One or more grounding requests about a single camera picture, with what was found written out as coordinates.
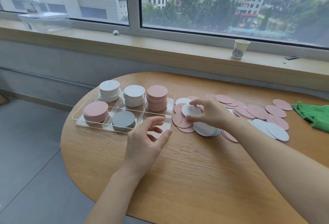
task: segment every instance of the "forearm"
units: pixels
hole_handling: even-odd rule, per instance
[[[122,167],[115,172],[84,224],[122,224],[139,178]]]
[[[227,131],[289,204],[309,223],[329,220],[329,170],[238,118]]]

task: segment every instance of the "gray round card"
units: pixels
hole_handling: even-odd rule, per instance
[[[113,116],[112,124],[120,127],[130,127],[135,122],[135,115],[130,111],[121,111]]]

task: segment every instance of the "windowsill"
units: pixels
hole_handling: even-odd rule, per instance
[[[231,48],[78,28],[42,34],[9,20],[0,20],[0,39],[329,91],[329,62],[324,61],[285,60],[285,56],[254,51],[234,60]]]

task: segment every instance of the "floor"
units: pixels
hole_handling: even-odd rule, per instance
[[[93,208],[64,168],[67,116],[18,99],[0,106],[0,224],[80,224]],[[126,216],[124,223],[147,222]]]

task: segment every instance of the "window frame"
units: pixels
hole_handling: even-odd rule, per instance
[[[118,30],[121,34],[167,39],[208,46],[232,48],[235,39],[250,40],[249,51],[272,53],[285,56],[299,56],[309,59],[328,61],[329,48],[312,46],[307,43],[281,42],[268,39],[250,38],[231,34],[214,34],[206,31],[196,31],[172,27],[142,25],[142,1],[127,0],[129,25],[120,22],[106,23],[72,19],[72,27],[95,31],[113,32]],[[0,19],[16,20],[19,13],[0,11]]]

